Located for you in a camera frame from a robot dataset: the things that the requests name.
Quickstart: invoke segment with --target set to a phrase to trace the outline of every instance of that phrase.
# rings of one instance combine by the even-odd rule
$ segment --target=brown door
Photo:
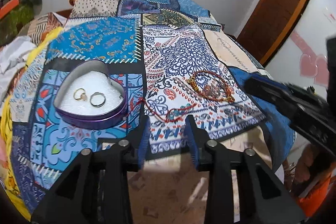
[[[288,24],[299,2],[260,0],[238,36],[238,42],[261,61]]]

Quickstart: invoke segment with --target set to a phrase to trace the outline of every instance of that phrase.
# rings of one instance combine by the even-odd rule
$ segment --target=purple box
[[[78,77],[87,74],[90,71],[98,71],[106,75],[111,81],[111,85],[117,89],[123,97],[122,102],[115,109],[100,115],[77,115],[59,109],[61,101],[66,94],[72,82]],[[68,76],[58,89],[54,99],[54,107],[62,119],[74,126],[86,129],[106,129],[113,127],[121,122],[127,114],[127,94],[122,85],[109,76],[109,70],[106,64],[100,60],[89,60],[78,65]]]

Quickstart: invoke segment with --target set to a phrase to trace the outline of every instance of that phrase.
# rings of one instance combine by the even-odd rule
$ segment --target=white cloth
[[[25,66],[29,52],[36,46],[30,37],[22,36],[14,39],[0,52],[0,106],[6,97],[9,84],[15,74]]]

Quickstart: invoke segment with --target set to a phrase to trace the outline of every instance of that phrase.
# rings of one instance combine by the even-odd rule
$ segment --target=white paisley fabric
[[[216,58],[197,24],[179,29],[156,25],[143,27],[142,30],[147,77],[146,102],[149,107],[164,117],[169,109],[196,103],[187,112],[171,112],[171,119],[183,116],[180,121],[169,123],[159,121],[145,108],[145,114],[151,119],[152,154],[186,146],[183,132],[187,114],[194,116],[197,126],[205,129],[211,139],[219,141],[233,137],[265,119],[261,110],[238,87],[224,63]],[[213,102],[194,92],[186,80],[198,70],[212,71],[223,77],[231,88],[235,102]],[[206,74],[197,77],[201,88],[209,81]]]

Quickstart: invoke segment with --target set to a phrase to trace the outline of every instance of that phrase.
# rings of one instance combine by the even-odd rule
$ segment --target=silver ring
[[[91,102],[92,98],[93,98],[94,96],[98,96],[98,95],[103,96],[103,97],[104,97],[104,101],[103,101],[102,103],[98,104],[98,105],[92,104],[92,102]],[[105,97],[105,95],[104,95],[103,93],[101,93],[101,92],[95,92],[94,94],[92,94],[92,95],[90,96],[90,104],[91,104],[92,106],[94,106],[94,107],[101,107],[101,106],[103,106],[103,105],[105,104],[105,102],[106,102],[106,97]]]

